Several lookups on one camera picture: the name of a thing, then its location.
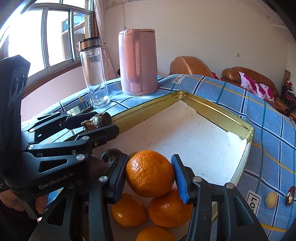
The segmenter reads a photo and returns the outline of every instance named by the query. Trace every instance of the kettle base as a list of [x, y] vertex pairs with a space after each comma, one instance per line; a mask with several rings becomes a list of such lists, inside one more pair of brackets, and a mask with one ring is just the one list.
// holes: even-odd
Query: kettle base
[[158, 89], [158, 86], [156, 88], [154, 88], [152, 90], [148, 90], [148, 91], [131, 92], [131, 91], [126, 91], [126, 90], [122, 89], [122, 92], [127, 95], [141, 96], [141, 95], [149, 95], [149, 94], [155, 92], [157, 89]]

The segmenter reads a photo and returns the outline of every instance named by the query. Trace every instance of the blue gripper pad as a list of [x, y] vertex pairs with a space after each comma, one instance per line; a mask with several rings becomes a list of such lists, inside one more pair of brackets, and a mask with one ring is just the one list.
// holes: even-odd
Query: blue gripper pad
[[183, 165], [178, 154], [172, 156], [171, 164], [175, 171], [175, 179], [180, 198], [185, 204], [196, 203], [195, 188], [192, 185], [195, 175], [192, 169]]
[[110, 179], [109, 190], [111, 192], [111, 200], [109, 200], [109, 203], [111, 204], [115, 204], [121, 198], [124, 183], [126, 181], [125, 170], [128, 160], [128, 155], [123, 154]]

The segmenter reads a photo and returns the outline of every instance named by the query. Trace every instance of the smartphone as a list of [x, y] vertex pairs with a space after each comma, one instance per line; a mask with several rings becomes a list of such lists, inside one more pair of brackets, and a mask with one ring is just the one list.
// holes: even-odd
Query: smartphone
[[84, 101], [84, 102], [76, 105], [72, 109], [64, 112], [64, 114], [67, 114], [67, 115], [68, 114], [70, 114], [70, 115], [79, 115], [79, 114], [89, 112], [92, 109], [93, 109], [93, 105], [91, 103], [89, 103], [88, 101]]

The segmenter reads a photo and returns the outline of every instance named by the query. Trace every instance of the wall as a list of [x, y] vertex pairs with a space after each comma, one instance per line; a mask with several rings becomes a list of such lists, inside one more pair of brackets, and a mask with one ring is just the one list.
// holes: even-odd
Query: wall
[[82, 67], [52, 79], [22, 100], [22, 121], [31, 119], [46, 108], [84, 88], [86, 85]]
[[[266, 75], [280, 90], [287, 66], [287, 43], [251, 0], [150, 0], [126, 3], [127, 28], [156, 31], [158, 74], [166, 76], [177, 56], [196, 56], [221, 76], [225, 68], [243, 66]], [[267, 7], [267, 12], [274, 12]], [[118, 33], [123, 5], [106, 10], [110, 59], [119, 68]]]
[[293, 84], [293, 89], [296, 90], [296, 42], [288, 42], [287, 48], [287, 70], [291, 73], [290, 81]]

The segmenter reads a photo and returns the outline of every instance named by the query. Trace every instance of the pink curtain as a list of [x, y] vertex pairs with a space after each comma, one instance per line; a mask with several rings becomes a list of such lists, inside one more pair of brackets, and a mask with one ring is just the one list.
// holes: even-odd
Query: pink curtain
[[104, 61], [104, 72], [106, 80], [112, 80], [117, 78], [108, 52], [108, 45], [106, 42], [106, 34], [105, 34], [105, 12], [106, 12], [106, 3], [107, 0], [94, 0], [95, 13], [96, 13], [96, 21], [99, 30], [99, 38], [102, 44], [102, 54]]

